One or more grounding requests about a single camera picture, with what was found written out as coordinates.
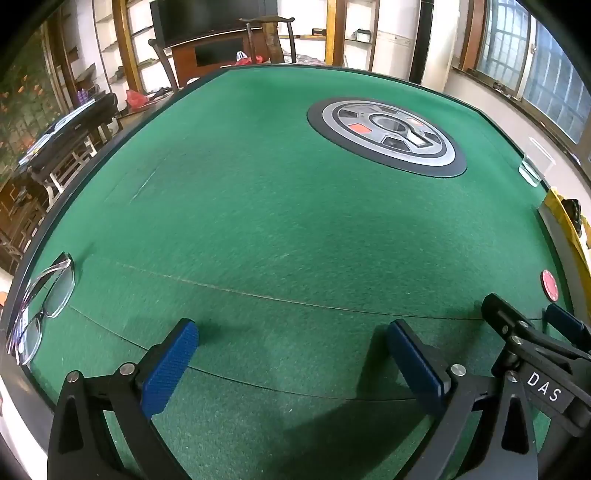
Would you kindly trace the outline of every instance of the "chair backrest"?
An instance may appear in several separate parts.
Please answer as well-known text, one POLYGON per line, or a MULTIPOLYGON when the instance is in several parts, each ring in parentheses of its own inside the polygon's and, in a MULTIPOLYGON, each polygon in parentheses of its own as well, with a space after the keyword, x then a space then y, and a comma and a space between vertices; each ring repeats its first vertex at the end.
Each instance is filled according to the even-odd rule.
POLYGON ((166 72, 166 76, 168 77, 168 81, 170 82, 171 87, 173 88, 173 92, 178 92, 178 83, 177 79, 174 78, 173 68, 170 66, 170 62, 168 58, 166 58, 166 54, 164 53, 164 49, 156 43, 155 38, 150 38, 148 40, 148 45, 154 49, 160 63, 164 67, 164 71, 166 72))
POLYGON ((256 25, 260 25, 262 27, 262 33, 265 37, 267 49, 269 50, 269 59, 271 60, 271 63, 285 63, 285 57, 283 55, 283 49, 281 48, 281 43, 279 41, 279 33, 277 31, 277 24, 279 22, 287 24, 287 32, 290 36, 291 62, 296 62, 296 39, 294 37, 293 29, 291 28, 291 23, 294 20, 294 17, 284 18, 278 17, 276 15, 266 15, 264 17, 258 18, 240 19, 240 21, 246 24, 246 31, 248 32, 248 43, 250 44, 251 48, 251 58, 253 64, 256 63, 256 51, 252 27, 256 25))

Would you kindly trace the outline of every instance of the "window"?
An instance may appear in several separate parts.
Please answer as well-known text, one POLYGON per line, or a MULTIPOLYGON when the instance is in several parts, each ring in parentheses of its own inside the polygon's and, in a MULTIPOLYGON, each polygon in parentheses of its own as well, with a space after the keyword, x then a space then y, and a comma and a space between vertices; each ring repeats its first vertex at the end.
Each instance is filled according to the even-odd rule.
POLYGON ((516 0, 488 2, 486 38, 477 69, 516 90, 528 44, 529 14, 516 0))
POLYGON ((575 143, 579 142, 589 116, 591 97, 562 48, 539 23, 524 98, 575 143))

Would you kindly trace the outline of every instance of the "green felt surface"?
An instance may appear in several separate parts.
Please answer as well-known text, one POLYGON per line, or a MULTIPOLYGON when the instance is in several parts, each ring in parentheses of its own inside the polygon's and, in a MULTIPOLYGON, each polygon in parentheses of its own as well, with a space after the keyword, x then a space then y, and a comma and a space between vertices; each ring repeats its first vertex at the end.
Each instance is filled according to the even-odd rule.
POLYGON ((189 317, 202 346, 158 426, 194 478, 392 478, 426 427, 385 325, 404 317, 485 374, 501 347, 479 320, 488 293, 539 319, 548 269, 570 307, 519 162, 480 115, 411 86, 229 71, 131 138, 56 225, 36 270, 67 251, 77 286, 33 373, 56 398, 68 371, 109 373, 189 317), (467 171, 422 177, 330 143, 306 112, 332 96, 419 113, 467 171))

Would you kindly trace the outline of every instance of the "tv screen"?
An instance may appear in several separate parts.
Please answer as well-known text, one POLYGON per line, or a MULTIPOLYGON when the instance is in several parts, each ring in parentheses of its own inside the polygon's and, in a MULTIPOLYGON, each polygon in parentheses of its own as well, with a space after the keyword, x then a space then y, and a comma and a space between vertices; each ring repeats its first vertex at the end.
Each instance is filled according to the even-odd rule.
POLYGON ((154 0, 156 40, 163 48, 208 33, 244 28, 240 18, 277 15, 277 0, 154 0))

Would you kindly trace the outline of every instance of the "silver bolt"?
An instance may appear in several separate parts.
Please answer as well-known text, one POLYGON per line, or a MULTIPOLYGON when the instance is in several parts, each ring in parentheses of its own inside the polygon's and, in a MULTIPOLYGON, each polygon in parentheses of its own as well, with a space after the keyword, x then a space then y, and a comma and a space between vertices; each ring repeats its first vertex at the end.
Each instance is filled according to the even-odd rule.
POLYGON ((513 383, 517 383, 517 373, 515 373, 513 370, 509 370, 507 373, 507 380, 509 380, 510 382, 513 383))
POLYGON ((68 383, 74 383, 79 378, 80 378, 80 372, 77 370, 74 370, 73 372, 68 373, 66 380, 68 380, 68 383))
POLYGON ((119 367, 119 373, 121 375, 131 375, 135 370, 134 364, 123 364, 119 367))
POLYGON ((453 364, 452 373, 457 377, 463 377, 464 375, 466 375, 466 367, 460 364, 453 364))

